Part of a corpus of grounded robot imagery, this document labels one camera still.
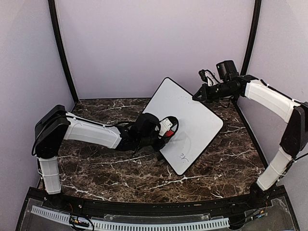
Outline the white whiteboard black frame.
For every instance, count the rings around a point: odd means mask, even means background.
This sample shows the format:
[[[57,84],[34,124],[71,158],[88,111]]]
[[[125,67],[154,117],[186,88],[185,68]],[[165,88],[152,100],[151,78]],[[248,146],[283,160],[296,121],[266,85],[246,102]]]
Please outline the white whiteboard black frame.
[[[221,131],[223,120],[174,80],[166,77],[143,110],[159,119],[174,116],[179,128],[161,154],[183,175]]]

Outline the red bone-shaped eraser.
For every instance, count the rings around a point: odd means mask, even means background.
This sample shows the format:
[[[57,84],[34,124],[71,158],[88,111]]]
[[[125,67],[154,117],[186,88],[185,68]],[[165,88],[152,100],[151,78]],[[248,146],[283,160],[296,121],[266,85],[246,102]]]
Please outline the red bone-shaped eraser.
[[[166,133],[165,133],[165,136],[166,137],[172,137],[174,135],[174,131],[172,131],[172,130],[169,130],[169,131],[167,131]]]

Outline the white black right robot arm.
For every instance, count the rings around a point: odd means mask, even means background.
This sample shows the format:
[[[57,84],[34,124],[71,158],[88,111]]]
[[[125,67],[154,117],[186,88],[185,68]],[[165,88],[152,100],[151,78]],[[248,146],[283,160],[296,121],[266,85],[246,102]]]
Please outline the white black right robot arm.
[[[251,112],[244,115],[253,126],[253,133],[261,142],[269,164],[256,181],[257,190],[246,197],[250,209],[264,201],[263,192],[283,178],[294,162],[305,154],[308,144],[308,104],[279,93],[276,89],[254,76],[230,75],[217,82],[206,70],[199,71],[202,86],[193,100],[215,102],[222,99],[244,98],[252,101]]]

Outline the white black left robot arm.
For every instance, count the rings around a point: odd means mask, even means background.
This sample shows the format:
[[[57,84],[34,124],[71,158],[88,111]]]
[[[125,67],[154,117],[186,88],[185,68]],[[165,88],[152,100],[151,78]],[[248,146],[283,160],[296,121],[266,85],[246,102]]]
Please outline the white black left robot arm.
[[[35,125],[32,155],[38,160],[49,202],[58,210],[68,206],[61,194],[60,160],[65,148],[76,154],[83,147],[101,147],[109,152],[137,152],[151,146],[160,151],[173,135],[172,119],[157,118],[151,113],[140,114],[135,121],[106,125],[81,118],[65,109],[54,106]]]

